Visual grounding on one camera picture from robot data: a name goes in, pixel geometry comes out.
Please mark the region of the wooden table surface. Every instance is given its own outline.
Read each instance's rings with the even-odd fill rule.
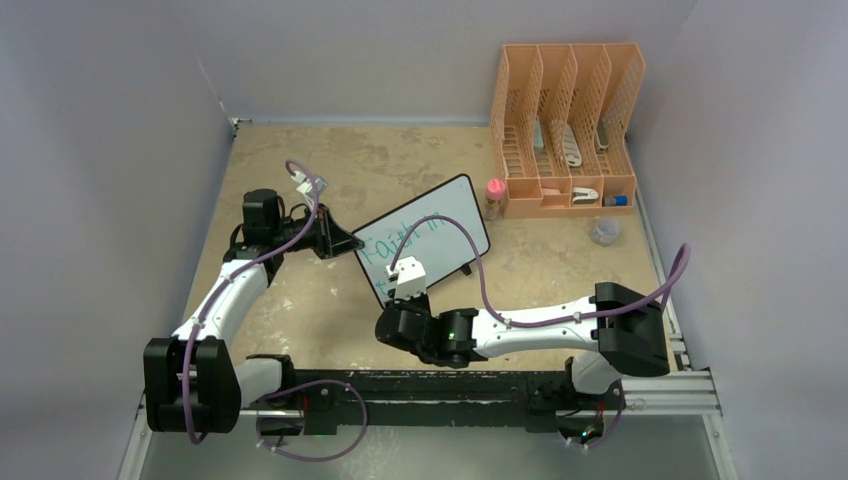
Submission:
[[[495,175],[487,128],[242,126],[192,286],[189,314],[218,274],[229,235],[242,221],[244,193],[272,188],[287,206],[299,202],[283,165],[288,158],[301,160],[328,181],[321,201],[348,231],[460,173],[471,177],[479,198]],[[622,235],[606,248],[589,238],[593,218],[488,223],[492,247],[483,265],[495,308],[572,301],[592,295],[594,284],[602,281],[642,293],[656,289],[638,216],[619,220]],[[434,312],[482,308],[476,275],[456,273],[428,293]],[[379,343],[374,324],[380,312],[355,255],[322,261],[311,251],[286,254],[280,273],[228,347],[235,365],[253,353],[287,353],[298,368],[436,368]],[[576,353],[520,352],[471,368],[556,370]]]

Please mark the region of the white enclosure wall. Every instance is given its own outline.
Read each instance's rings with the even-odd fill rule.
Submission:
[[[698,0],[632,125],[740,476],[845,478],[848,4]]]
[[[176,0],[230,116],[488,121],[503,43],[636,41],[667,57],[695,0]]]
[[[231,134],[164,0],[0,2],[0,478],[115,478]]]

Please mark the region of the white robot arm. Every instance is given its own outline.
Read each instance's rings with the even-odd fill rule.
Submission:
[[[335,223],[326,205],[314,203],[312,184],[306,177],[298,172],[293,179],[304,197],[306,215],[299,219],[287,216],[282,199],[273,190],[245,194],[244,224],[233,232],[221,272],[201,307],[171,337],[154,338],[147,344],[144,382],[148,425],[152,430],[187,429],[181,367],[189,345],[188,355],[194,367],[189,380],[191,418],[198,431],[229,432],[241,408],[281,388],[286,372],[293,369],[287,356],[256,355],[233,368],[226,347],[232,344],[248,311],[282,265],[283,253],[273,253],[281,245],[294,242],[288,252],[309,248],[322,259],[362,248],[361,240]],[[318,177],[316,186],[320,192],[326,182]],[[293,240],[313,211],[316,216],[312,226],[299,240]],[[241,242],[237,241],[239,231]],[[269,255],[267,260],[255,263]],[[194,328],[199,328],[197,341],[189,342]]]
[[[614,318],[580,320],[581,315],[633,303],[636,292],[614,283],[596,285],[594,296],[527,310],[497,312],[459,309],[430,313],[426,272],[415,257],[386,268],[393,301],[386,305],[375,329],[377,339],[417,355],[424,363],[464,368],[507,353],[553,348],[585,350],[574,358],[571,374],[578,392],[601,394],[622,374],[653,377],[669,372],[656,302]],[[574,316],[568,323],[552,318]]]

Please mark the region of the purple cable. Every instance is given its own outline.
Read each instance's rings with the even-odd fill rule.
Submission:
[[[259,421],[261,420],[261,418],[256,420],[256,436],[259,437],[259,444],[265,447],[265,449],[267,449],[269,452],[276,453],[277,455],[282,455],[284,457],[288,457],[294,460],[299,460],[301,462],[329,462],[330,460],[335,460],[339,457],[347,455],[351,452],[351,450],[356,448],[356,446],[359,445],[359,442],[361,442],[362,438],[365,436],[366,430],[368,430],[368,410],[366,409],[365,400],[362,398],[362,395],[360,395],[359,392],[357,392],[351,384],[340,382],[338,380],[315,380],[312,382],[304,383],[303,385],[298,385],[296,387],[289,388],[288,390],[283,390],[282,392],[275,392],[265,395],[260,400],[270,400],[272,398],[285,397],[286,395],[291,395],[292,393],[305,390],[309,387],[328,384],[340,385],[342,387],[345,387],[345,389],[350,390],[350,392],[353,393],[356,399],[359,400],[359,406],[362,407],[362,427],[359,429],[359,435],[356,436],[356,439],[354,439],[354,441],[350,445],[348,445],[347,448],[338,453],[327,455],[325,457],[307,457],[304,455],[298,455],[296,453],[287,452],[285,450],[280,450],[279,448],[272,446],[271,444],[266,442],[264,438],[262,438],[262,429],[259,425]]]
[[[306,175],[306,178],[309,180],[309,183],[312,184],[312,192],[314,194],[313,198],[314,198],[315,208],[312,208],[310,210],[309,218],[306,220],[306,224],[303,226],[303,228],[300,230],[300,232],[298,232],[297,235],[295,235],[294,238],[289,240],[285,245],[283,245],[282,247],[280,247],[276,250],[273,250],[269,253],[266,253],[265,255],[262,255],[261,257],[256,258],[256,259],[242,265],[241,267],[237,268],[236,270],[233,271],[233,273],[230,274],[228,280],[225,280],[225,281],[219,283],[218,286],[215,287],[214,290],[212,290],[212,293],[209,295],[209,299],[206,300],[206,302],[203,303],[203,307],[200,308],[200,313],[198,313],[198,315],[197,315],[197,324],[195,324],[193,327],[191,327],[191,333],[189,334],[188,341],[186,342],[185,356],[183,357],[183,379],[182,379],[182,385],[181,386],[182,386],[182,396],[183,396],[183,413],[185,414],[185,422],[186,422],[186,433],[188,433],[189,441],[191,441],[191,443],[193,443],[194,445],[199,445],[200,442],[202,442],[203,439],[206,438],[206,433],[203,433],[200,437],[198,437],[197,432],[194,431],[194,417],[192,416],[192,413],[191,413],[191,390],[189,388],[189,372],[191,371],[191,368],[190,368],[191,367],[191,350],[192,350],[192,347],[194,346],[194,342],[197,340],[197,336],[200,335],[200,328],[201,328],[200,326],[203,325],[203,322],[206,320],[206,316],[209,315],[209,310],[211,310],[212,306],[215,305],[215,301],[218,299],[218,297],[221,296],[221,293],[223,293],[224,290],[226,290],[226,288],[232,283],[233,278],[238,277],[239,275],[244,273],[244,271],[247,270],[248,268],[250,268],[250,267],[252,267],[256,264],[262,263],[265,260],[268,260],[269,258],[271,258],[275,255],[279,255],[279,254],[285,252],[286,250],[288,250],[289,248],[291,248],[292,245],[294,245],[295,243],[300,241],[300,239],[303,238],[304,235],[306,235],[306,232],[309,231],[309,229],[312,227],[312,224],[315,222],[315,217],[316,217],[317,212],[318,212],[318,183],[317,183],[317,180],[316,180],[315,176],[312,174],[312,172],[310,172],[309,169],[306,168],[306,165],[298,162],[297,160],[291,160],[290,159],[290,160],[286,160],[286,170],[292,176],[294,175],[294,171],[291,168],[292,164],[294,164],[295,166],[297,166],[297,168],[299,168],[301,171],[303,171],[303,173]]]
[[[477,271],[480,275],[480,296],[483,297],[483,305],[486,307],[486,311],[489,312],[490,315],[495,317],[499,322],[505,323],[507,325],[512,325],[515,327],[523,327],[523,328],[541,328],[541,327],[549,327],[551,325],[557,325],[559,323],[567,323],[573,322],[576,319],[574,315],[567,315],[564,317],[552,318],[550,320],[544,320],[542,322],[513,322],[505,319],[500,313],[498,313],[493,307],[491,302],[489,302],[489,295],[486,293],[486,277],[483,274],[483,262],[480,260],[480,252],[477,250],[477,245],[474,244],[474,239],[471,238],[471,234],[468,233],[468,230],[465,229],[459,222],[456,220],[446,217],[444,215],[427,215],[426,217],[418,220],[413,223],[409,230],[406,231],[406,235],[403,236],[403,239],[400,241],[397,251],[395,252],[395,256],[392,258],[392,263],[390,264],[390,268],[394,270],[395,264],[397,264],[398,259],[400,258],[400,253],[403,250],[403,246],[406,245],[406,242],[409,240],[409,237],[418,228],[419,225],[423,224],[428,220],[444,220],[462,232],[465,235],[466,240],[471,245],[471,250],[474,252],[474,261],[477,264]],[[652,293],[642,297],[641,299],[625,305],[623,307],[614,308],[612,310],[603,310],[597,312],[586,312],[580,314],[580,319],[590,319],[590,318],[599,318],[599,317],[614,317],[617,315],[623,315],[628,312],[632,312],[633,310],[642,308],[649,303],[653,302],[660,295],[663,295],[662,306],[665,306],[667,302],[667,298],[669,293],[671,292],[671,288],[675,283],[680,279],[680,276],[683,275],[683,271],[686,270],[686,266],[689,264],[689,254],[690,248],[689,244],[684,243],[681,245],[680,250],[677,252],[677,256],[674,259],[674,264],[672,265],[672,269],[669,271],[669,277],[664,284],[660,286],[660,288],[656,289]]]

